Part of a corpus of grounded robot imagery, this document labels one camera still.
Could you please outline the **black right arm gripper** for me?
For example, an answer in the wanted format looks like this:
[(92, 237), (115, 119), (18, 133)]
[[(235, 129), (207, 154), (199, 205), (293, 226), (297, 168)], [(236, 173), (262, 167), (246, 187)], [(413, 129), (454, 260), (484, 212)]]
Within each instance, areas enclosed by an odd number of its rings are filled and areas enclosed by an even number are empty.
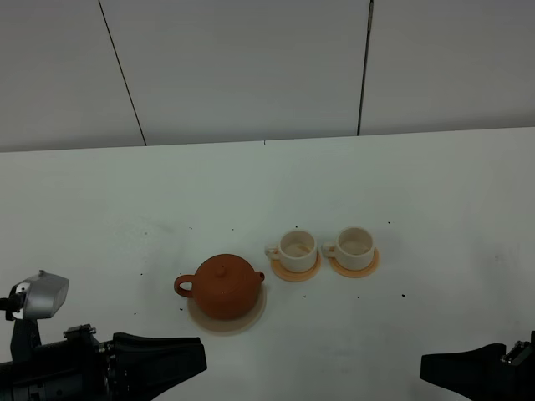
[(534, 332), (529, 341), (517, 341), (505, 355), (506, 349), (492, 343), (460, 353), (423, 355), (420, 379), (460, 395), (492, 395), (502, 358), (506, 400), (534, 400)]

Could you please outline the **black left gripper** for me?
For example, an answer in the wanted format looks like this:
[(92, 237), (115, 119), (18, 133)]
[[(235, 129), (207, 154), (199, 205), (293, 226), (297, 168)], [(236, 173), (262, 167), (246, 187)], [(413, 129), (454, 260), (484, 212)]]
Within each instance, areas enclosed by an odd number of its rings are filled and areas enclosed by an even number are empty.
[(207, 370), (200, 338), (95, 334), (71, 327), (62, 341), (33, 348), (34, 400), (153, 400)]

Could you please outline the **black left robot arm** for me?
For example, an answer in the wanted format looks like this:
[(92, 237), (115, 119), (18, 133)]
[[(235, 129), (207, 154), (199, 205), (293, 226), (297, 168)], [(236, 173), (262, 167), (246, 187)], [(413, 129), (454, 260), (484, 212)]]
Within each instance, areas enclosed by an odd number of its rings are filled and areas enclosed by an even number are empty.
[(117, 332), (99, 342), (89, 324), (42, 344), (36, 322), (14, 324), (12, 359), (1, 365), (3, 400), (152, 400), (206, 371), (200, 338)]

